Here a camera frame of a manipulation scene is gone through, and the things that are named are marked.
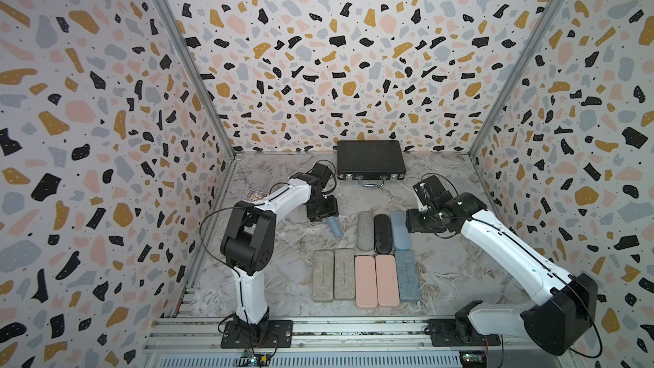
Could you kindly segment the blue case with pink glasses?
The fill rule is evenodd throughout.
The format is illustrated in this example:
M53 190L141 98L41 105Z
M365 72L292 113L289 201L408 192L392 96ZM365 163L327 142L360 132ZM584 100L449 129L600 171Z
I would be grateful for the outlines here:
M410 250L410 234L406 226L406 212L393 211L390 215L393 247L395 250Z

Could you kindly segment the black case beige lining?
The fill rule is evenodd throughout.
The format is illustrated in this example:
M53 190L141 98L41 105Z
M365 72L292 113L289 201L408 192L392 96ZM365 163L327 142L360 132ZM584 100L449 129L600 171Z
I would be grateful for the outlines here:
M393 250L391 220L388 215L374 216L374 251L378 255L389 255Z

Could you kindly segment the beige case with brown glasses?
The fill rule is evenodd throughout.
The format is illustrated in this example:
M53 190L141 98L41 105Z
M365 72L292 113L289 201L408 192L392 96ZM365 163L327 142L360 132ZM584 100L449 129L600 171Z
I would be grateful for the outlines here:
M362 251L374 250L374 216L369 211L361 211L357 219L357 247Z

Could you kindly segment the mint green glasses case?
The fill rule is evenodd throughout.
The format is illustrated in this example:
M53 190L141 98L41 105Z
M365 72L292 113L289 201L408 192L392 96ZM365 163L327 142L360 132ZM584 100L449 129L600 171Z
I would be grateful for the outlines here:
M334 298L337 301L354 300L355 298L354 258L353 249L335 251Z

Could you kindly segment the grey case mint lining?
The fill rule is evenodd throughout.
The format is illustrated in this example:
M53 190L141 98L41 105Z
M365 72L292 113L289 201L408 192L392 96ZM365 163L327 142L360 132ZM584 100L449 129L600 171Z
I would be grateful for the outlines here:
M394 257L400 301L403 303L418 303L421 300L421 292L414 252L412 250L397 250Z

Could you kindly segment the pink glasses case grey lining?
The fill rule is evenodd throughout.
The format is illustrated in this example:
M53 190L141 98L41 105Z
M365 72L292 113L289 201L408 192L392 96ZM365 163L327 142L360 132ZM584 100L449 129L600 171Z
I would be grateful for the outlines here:
M355 303L358 308L378 306L376 261L371 256L357 256L355 266Z

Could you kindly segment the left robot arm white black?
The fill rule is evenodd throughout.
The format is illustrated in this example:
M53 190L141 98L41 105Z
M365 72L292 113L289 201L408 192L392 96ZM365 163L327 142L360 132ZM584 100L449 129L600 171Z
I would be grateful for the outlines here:
M296 172L265 198L240 201L233 207L221 254L233 272L237 290L234 323L251 342L261 343L269 333L264 269L274 254L278 223L300 206L311 223L337 217L337 198L328 188L329 182L336 180L329 166L316 164L308 172Z

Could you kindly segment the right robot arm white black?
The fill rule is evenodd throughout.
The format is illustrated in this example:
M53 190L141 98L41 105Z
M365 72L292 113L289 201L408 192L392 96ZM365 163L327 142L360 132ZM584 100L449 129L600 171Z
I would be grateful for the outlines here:
M502 306L472 301L455 315L461 339L473 334L531 339L561 356L596 325L598 286L587 274L574 275L546 259L513 234L473 194L426 199L406 213L411 233L451 232L478 245L526 291L529 301Z

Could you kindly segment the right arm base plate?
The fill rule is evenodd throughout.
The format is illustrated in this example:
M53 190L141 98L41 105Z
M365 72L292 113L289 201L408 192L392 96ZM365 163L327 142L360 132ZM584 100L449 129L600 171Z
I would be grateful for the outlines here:
M467 317L428 320L423 332L430 337L433 347L496 347L501 345L499 335L479 334Z

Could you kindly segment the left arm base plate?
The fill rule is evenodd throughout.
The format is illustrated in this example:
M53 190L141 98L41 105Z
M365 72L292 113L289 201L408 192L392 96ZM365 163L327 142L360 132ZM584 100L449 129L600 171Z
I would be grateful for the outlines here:
M293 337L292 320L266 320L248 325L236 318L224 327L222 349L288 349Z

